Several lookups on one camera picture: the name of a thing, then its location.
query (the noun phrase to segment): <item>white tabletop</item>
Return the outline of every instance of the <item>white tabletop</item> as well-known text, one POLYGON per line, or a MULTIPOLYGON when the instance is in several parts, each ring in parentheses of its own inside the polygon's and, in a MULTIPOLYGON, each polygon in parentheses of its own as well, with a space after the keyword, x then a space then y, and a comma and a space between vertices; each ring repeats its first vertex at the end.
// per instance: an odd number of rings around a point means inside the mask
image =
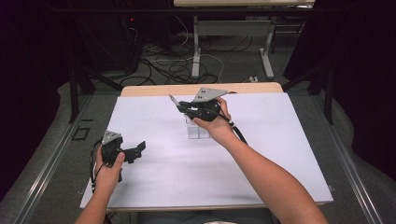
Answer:
MULTIPOLYGON (((286 93, 228 94, 233 121, 247 142, 294 175, 316 203, 332 201, 322 172, 286 93)), ((191 101, 193 95, 177 96, 191 101)), ((168 96, 120 97, 108 130, 122 148, 146 141, 142 158, 124 163, 108 211, 160 211, 265 206, 227 150, 213 139, 189 139, 168 96)), ((91 198, 85 191, 81 207, 91 198)))
POLYGON ((315 0, 174 0, 175 7, 303 6, 315 0))

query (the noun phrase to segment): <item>human arm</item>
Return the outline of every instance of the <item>human arm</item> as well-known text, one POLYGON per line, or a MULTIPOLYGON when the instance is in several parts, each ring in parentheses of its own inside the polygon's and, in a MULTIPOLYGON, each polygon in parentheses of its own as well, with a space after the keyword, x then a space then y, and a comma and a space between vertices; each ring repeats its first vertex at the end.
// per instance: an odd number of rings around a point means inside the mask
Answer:
MULTIPOLYGON (((227 103, 222 98, 218 98, 218 101, 222 113, 230 119, 227 103)), ((300 182, 243 143, 223 118, 217 117, 211 122, 194 119, 194 122, 207 129, 212 138, 229 151, 257 194, 282 224, 327 223, 300 182)))
POLYGON ((102 165, 102 147, 98 148, 95 166, 95 191, 90 201, 76 220, 76 224, 102 224, 104 222, 107 204, 119 181, 119 174, 124 158, 125 154, 120 152, 113 166, 108 168, 102 165))

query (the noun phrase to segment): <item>person's left hand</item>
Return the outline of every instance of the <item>person's left hand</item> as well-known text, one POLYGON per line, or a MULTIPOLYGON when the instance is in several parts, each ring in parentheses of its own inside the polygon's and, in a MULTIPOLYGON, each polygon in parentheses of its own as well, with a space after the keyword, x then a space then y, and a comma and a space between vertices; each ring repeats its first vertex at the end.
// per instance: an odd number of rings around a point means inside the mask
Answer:
POLYGON ((110 196, 119 182, 121 166, 124 162, 125 154, 120 152, 112 167, 107 167, 103 163, 102 146, 96 153, 95 173, 95 192, 110 196))

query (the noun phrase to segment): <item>white table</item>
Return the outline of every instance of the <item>white table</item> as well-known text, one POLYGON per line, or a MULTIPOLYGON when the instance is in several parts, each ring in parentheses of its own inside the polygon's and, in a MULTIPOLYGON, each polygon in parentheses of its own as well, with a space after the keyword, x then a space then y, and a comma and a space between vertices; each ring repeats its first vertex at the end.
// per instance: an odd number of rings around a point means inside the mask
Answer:
MULTIPOLYGON (((223 97, 247 142, 292 173, 316 203, 332 201, 290 98, 278 84, 131 87, 119 97, 107 129, 122 134, 122 148, 142 141, 147 148, 142 158, 123 164, 108 211, 265 207, 227 150, 211 138, 187 137, 184 117, 167 94, 191 101, 202 86, 238 92, 223 97)), ((89 183, 80 207, 91 196, 89 183)))
MULTIPOLYGON (((175 7, 275 7, 313 5, 315 0, 174 0, 175 7)), ((264 48, 260 49, 265 75, 272 79, 272 70, 268 52, 276 27, 276 17, 270 21, 198 21, 194 17, 194 59, 192 77, 199 76, 201 49, 200 35, 254 35, 266 36, 264 48)))

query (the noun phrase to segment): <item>hand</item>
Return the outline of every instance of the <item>hand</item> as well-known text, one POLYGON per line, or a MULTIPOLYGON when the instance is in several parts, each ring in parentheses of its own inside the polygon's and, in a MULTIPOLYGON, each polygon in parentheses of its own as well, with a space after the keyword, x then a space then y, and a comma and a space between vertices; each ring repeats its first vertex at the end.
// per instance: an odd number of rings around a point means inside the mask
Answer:
POLYGON ((124 162, 125 154, 120 152, 112 167, 104 165, 102 158, 102 146, 96 153, 95 173, 95 192, 110 196, 119 182, 121 166, 124 162))
MULTIPOLYGON (((228 113, 227 102, 221 97, 216 98, 216 100, 220 104, 220 114, 224 115, 227 119, 231 119, 231 115, 228 113)), ((233 138, 237 138, 230 124, 219 116, 212 121, 204 121, 198 118, 193 119, 193 121, 201 128, 206 129, 210 136, 221 145, 233 138)))

